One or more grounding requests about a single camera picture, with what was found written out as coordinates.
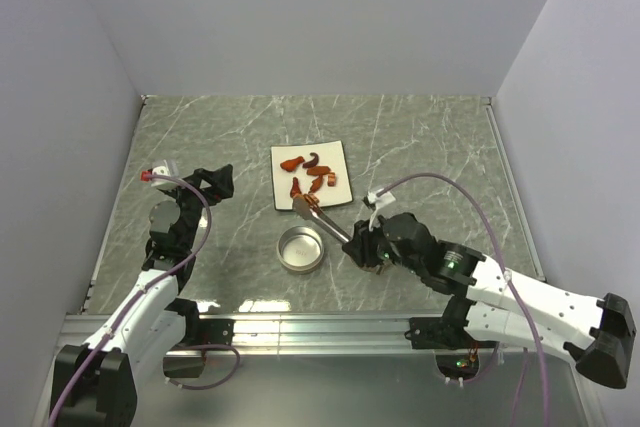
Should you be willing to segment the steel serving tongs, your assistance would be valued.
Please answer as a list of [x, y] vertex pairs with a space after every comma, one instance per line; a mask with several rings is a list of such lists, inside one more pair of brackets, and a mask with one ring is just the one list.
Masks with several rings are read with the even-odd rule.
[[292, 207], [300, 217], [304, 220], [311, 221], [339, 243], [346, 244], [351, 240], [351, 237], [336, 222], [329, 218], [319, 205], [308, 204], [302, 194], [293, 198]]

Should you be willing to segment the orange glazed food piece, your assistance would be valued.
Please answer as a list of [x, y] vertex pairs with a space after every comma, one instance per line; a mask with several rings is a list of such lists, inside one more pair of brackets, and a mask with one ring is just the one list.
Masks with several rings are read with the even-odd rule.
[[309, 176], [314, 176], [314, 177], [324, 176], [324, 175], [329, 174], [330, 172], [331, 172], [331, 168], [330, 167], [328, 167], [328, 166], [319, 166], [319, 165], [311, 167], [311, 168], [306, 170], [306, 173]]

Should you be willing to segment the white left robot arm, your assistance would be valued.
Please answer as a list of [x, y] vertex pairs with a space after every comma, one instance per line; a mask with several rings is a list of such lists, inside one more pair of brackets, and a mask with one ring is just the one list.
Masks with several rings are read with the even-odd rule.
[[149, 214], [139, 275], [107, 321], [54, 360], [50, 426], [128, 426], [138, 394], [174, 347], [203, 351], [196, 302], [180, 298], [212, 227], [213, 206], [232, 198], [233, 167], [180, 178], [163, 161], [141, 179], [164, 195]]

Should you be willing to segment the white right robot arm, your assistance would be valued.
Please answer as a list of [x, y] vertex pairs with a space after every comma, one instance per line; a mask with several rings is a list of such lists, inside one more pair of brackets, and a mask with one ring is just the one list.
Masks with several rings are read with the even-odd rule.
[[540, 349], [573, 362], [596, 384], [627, 385], [636, 326], [629, 303], [616, 294], [580, 295], [501, 268], [479, 251], [437, 239], [410, 213], [376, 227], [356, 222], [342, 250], [363, 270], [398, 265], [448, 296], [438, 319], [410, 320], [406, 335], [415, 349]]

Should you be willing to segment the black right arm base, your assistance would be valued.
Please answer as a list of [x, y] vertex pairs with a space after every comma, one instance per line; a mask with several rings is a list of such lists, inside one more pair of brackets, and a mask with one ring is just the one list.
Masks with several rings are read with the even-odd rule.
[[479, 341], [465, 328], [476, 302], [453, 297], [439, 316], [417, 316], [408, 320], [404, 337], [413, 350], [445, 351], [436, 354], [436, 367], [445, 384], [460, 388], [483, 379], [501, 363], [500, 344]]

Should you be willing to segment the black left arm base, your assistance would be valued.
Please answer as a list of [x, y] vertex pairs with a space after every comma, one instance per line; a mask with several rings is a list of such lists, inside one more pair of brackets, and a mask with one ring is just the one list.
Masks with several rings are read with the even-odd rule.
[[185, 335], [174, 350], [198, 352], [202, 366], [206, 364], [207, 354], [214, 351], [233, 353], [235, 362], [228, 374], [210, 384], [185, 384], [180, 382], [179, 378], [188, 378], [188, 375], [170, 376], [167, 373], [165, 373], [165, 383], [188, 391], [210, 390], [227, 383], [234, 376], [241, 363], [240, 353], [232, 345], [236, 321], [226, 317], [202, 318], [197, 303], [186, 299], [174, 300], [166, 307], [166, 310], [178, 314], [186, 323]]

